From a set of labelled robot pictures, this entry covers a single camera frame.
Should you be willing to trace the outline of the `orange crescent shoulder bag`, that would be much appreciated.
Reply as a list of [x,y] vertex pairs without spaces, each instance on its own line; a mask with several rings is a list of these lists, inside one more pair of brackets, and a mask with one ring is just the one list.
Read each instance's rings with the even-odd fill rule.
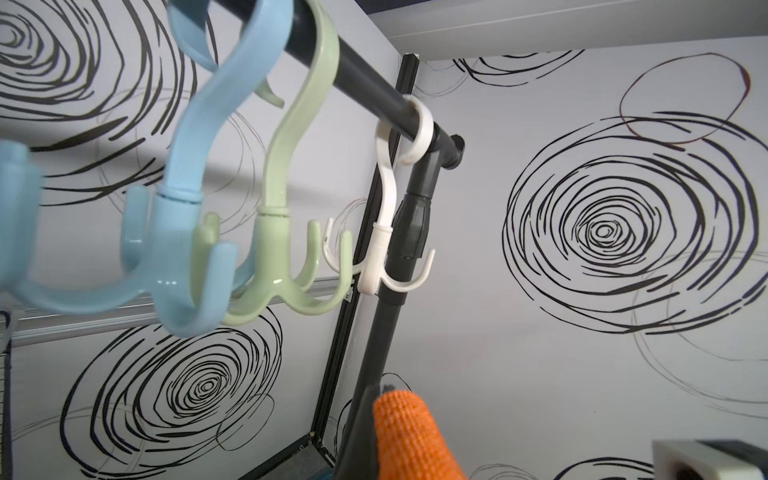
[[337,460],[335,479],[464,479],[427,404],[408,390],[371,385]]

